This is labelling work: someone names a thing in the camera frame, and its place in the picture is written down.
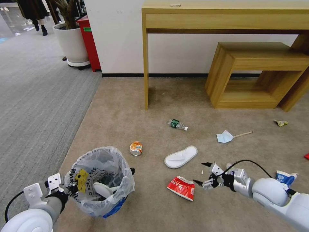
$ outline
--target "wooden bench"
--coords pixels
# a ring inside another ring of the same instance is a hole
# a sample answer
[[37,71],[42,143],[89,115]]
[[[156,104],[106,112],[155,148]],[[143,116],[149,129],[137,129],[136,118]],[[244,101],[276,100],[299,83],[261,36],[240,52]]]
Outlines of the wooden bench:
[[[309,66],[283,43],[218,43],[205,89],[215,108],[275,108]],[[258,80],[230,80],[233,70],[267,70]]]
[[[308,1],[145,1],[142,7],[145,109],[148,34],[299,34],[292,48],[309,54]],[[280,102],[289,111],[309,89],[309,69]]]

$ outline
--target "red trash bin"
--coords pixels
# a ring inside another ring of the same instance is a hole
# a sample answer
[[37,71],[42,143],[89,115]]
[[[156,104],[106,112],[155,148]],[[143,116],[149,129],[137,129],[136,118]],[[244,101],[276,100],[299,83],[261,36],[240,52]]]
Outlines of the red trash bin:
[[82,17],[81,19],[77,20],[77,22],[80,25],[80,30],[83,35],[83,39],[85,42],[85,46],[86,46],[86,50],[88,53],[92,71],[95,72],[97,70],[101,70],[100,61],[99,61],[96,45],[93,40],[88,16],[86,15]]

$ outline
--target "green bottle label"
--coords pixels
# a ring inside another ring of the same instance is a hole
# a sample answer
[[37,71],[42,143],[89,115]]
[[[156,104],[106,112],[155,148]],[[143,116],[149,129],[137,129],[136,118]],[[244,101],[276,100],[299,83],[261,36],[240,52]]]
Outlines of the green bottle label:
[[171,122],[171,127],[176,128],[176,126],[178,125],[179,121],[176,119],[173,119]]

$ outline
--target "wooden table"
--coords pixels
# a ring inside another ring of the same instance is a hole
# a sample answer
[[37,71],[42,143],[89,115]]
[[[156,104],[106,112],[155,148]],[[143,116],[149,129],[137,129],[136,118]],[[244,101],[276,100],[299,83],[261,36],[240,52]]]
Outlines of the wooden table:
[[[309,54],[309,2],[146,1],[142,7],[145,110],[148,109],[148,34],[298,34],[292,45]],[[280,102],[289,111],[309,89],[309,68]]]

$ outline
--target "white planter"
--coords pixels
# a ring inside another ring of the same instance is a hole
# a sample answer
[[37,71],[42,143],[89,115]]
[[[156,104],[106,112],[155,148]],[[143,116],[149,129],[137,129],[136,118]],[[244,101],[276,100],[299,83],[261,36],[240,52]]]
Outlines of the white planter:
[[54,25],[53,30],[64,55],[67,57],[68,64],[75,67],[90,64],[80,29],[59,29],[64,26],[64,23]]

